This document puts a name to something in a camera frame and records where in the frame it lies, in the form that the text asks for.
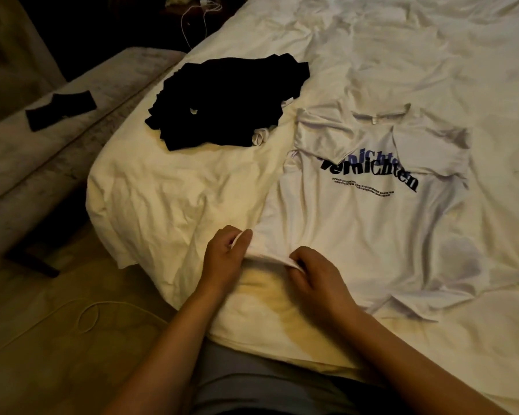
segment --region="forearm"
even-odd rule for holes
[[[104,414],[176,413],[220,302],[214,294],[194,293]]]
[[[507,413],[364,312],[337,323],[337,329],[420,415]]]

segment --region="folded black garment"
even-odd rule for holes
[[[54,93],[52,101],[37,109],[26,110],[31,131],[40,131],[64,118],[81,115],[96,109],[90,90],[72,95]]]
[[[186,63],[164,81],[145,120],[169,150],[209,142],[251,146],[255,129],[277,125],[281,103],[300,96],[307,62],[290,54]]]

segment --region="bedspread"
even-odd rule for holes
[[[292,147],[297,108],[346,96],[362,113],[414,103],[471,129],[470,192],[453,218],[489,258],[494,286],[519,280],[519,0],[250,0],[177,69],[285,52],[309,62],[311,78],[262,146],[167,151],[144,124],[158,85],[104,147],[90,173],[87,209],[120,267],[140,264],[180,307],[215,231],[257,222]],[[197,78],[207,84],[214,76]],[[246,263],[210,336],[367,378],[359,358],[303,319],[283,278],[280,268]],[[477,390],[519,402],[518,286],[447,310],[437,324],[383,322]]]

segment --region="person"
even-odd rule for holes
[[[180,413],[193,372],[199,378],[188,410],[191,414],[507,413],[363,312],[338,269],[308,247],[299,247],[290,255],[305,273],[287,268],[288,282],[301,308],[370,362],[399,398],[374,393],[383,389],[353,380],[347,385],[355,393],[345,393],[346,384],[344,389],[335,387],[338,382],[332,376],[204,340],[210,322],[240,276],[252,231],[245,230],[237,238],[239,234],[240,230],[226,226],[208,243],[194,293],[107,406],[105,415]],[[391,403],[382,410],[381,402]],[[370,405],[379,409],[370,411]]]

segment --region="hand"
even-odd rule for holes
[[[305,270],[287,267],[289,283],[297,299],[312,319],[336,327],[361,312],[340,272],[318,251],[300,246],[290,255]]]
[[[218,299],[223,300],[235,287],[244,254],[252,240],[252,230],[245,230],[231,249],[232,243],[240,233],[241,231],[233,226],[217,230],[206,248],[204,268],[196,287],[197,292],[206,295],[216,294]]]

